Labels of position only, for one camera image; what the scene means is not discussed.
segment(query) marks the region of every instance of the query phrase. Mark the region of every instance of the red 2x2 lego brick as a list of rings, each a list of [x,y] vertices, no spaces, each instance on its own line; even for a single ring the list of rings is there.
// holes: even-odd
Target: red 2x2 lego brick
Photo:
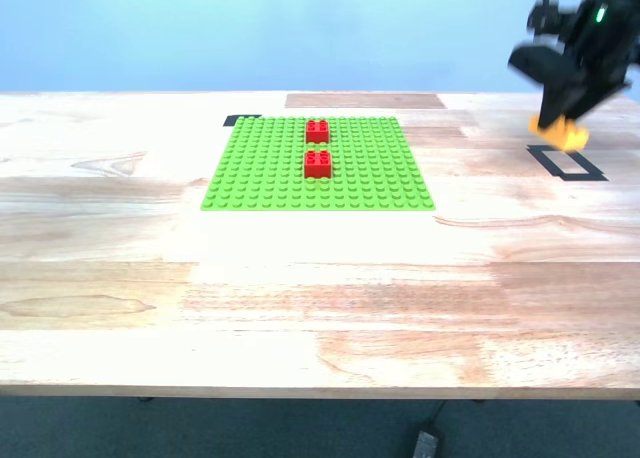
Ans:
[[[307,151],[304,155],[305,178],[331,178],[331,153]]]
[[[307,122],[307,143],[329,143],[329,123],[325,120]]]

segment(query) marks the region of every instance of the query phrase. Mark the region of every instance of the wooden table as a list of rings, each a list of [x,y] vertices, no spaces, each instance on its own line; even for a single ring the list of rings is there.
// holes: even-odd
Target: wooden table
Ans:
[[[571,182],[539,102],[0,95],[0,393],[640,399],[640,105]],[[437,210],[201,212],[231,114],[396,116]]]

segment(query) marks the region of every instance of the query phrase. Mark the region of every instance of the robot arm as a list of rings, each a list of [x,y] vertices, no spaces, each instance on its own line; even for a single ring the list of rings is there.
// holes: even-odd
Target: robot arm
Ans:
[[[588,140],[575,120],[617,92],[630,64],[640,65],[640,0],[583,0],[571,13],[542,0],[527,27],[535,36],[555,35],[562,51],[543,44],[517,46],[509,64],[544,87],[540,114],[529,130],[563,151]]]

